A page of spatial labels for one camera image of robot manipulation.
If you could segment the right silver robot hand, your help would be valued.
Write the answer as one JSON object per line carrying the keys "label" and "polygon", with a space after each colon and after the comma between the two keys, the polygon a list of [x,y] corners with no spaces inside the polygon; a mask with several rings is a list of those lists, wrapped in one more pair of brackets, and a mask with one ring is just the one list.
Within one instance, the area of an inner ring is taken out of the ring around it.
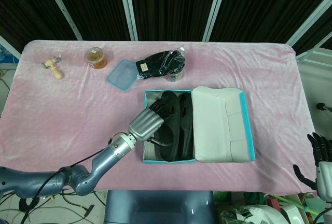
{"label": "right silver robot hand", "polygon": [[316,133],[308,134],[307,138],[313,149],[314,163],[316,167],[316,179],[312,181],[305,178],[298,165],[293,165],[296,177],[325,202],[331,203],[331,140]]}

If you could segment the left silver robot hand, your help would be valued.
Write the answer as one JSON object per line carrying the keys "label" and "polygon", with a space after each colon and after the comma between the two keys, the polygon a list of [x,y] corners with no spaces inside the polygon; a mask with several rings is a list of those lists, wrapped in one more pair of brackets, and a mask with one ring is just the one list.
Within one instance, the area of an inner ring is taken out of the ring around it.
{"label": "left silver robot hand", "polygon": [[162,99],[157,99],[146,107],[130,124],[129,133],[137,142],[150,142],[161,147],[171,146],[170,141],[161,141],[153,137],[162,124],[176,115],[175,110]]}

